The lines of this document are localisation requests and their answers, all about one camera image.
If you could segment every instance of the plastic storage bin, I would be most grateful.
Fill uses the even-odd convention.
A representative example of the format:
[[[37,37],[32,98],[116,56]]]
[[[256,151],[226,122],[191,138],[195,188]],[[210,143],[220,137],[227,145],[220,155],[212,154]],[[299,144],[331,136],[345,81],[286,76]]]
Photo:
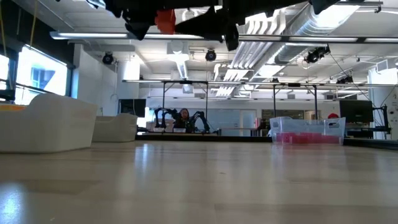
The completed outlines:
[[[346,118],[304,120],[271,118],[272,142],[282,144],[343,144]]]

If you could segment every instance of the light wood floor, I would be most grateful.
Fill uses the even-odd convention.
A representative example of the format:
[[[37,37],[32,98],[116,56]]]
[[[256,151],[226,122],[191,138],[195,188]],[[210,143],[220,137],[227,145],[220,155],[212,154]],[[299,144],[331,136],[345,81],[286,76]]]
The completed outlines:
[[[0,154],[0,223],[398,223],[398,153],[132,142]]]

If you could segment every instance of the camera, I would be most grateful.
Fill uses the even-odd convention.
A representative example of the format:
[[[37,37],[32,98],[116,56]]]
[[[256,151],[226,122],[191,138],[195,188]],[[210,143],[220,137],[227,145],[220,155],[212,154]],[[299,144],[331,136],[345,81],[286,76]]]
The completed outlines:
[[[105,56],[102,58],[102,62],[105,65],[112,65],[112,63],[114,62],[114,57],[112,52],[105,52]]]
[[[212,61],[216,60],[217,54],[213,49],[208,49],[205,58],[206,58],[206,61],[212,62]]]

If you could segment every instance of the woman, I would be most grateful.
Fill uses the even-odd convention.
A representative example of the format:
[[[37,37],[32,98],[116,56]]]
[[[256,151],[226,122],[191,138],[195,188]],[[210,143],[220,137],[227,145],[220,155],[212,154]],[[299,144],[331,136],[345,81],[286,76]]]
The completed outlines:
[[[180,110],[179,119],[175,120],[174,128],[185,128],[186,133],[192,133],[193,128],[189,122],[189,111],[186,108]]]
[[[180,110],[180,115],[183,120],[189,120],[189,111],[186,108]]]

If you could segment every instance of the monitor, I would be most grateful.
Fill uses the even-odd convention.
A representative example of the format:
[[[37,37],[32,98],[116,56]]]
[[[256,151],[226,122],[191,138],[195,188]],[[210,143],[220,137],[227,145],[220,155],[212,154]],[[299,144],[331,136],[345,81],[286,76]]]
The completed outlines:
[[[145,118],[146,99],[120,100],[120,113],[129,113]]]
[[[340,100],[340,116],[347,123],[373,122],[373,104],[366,100]]]

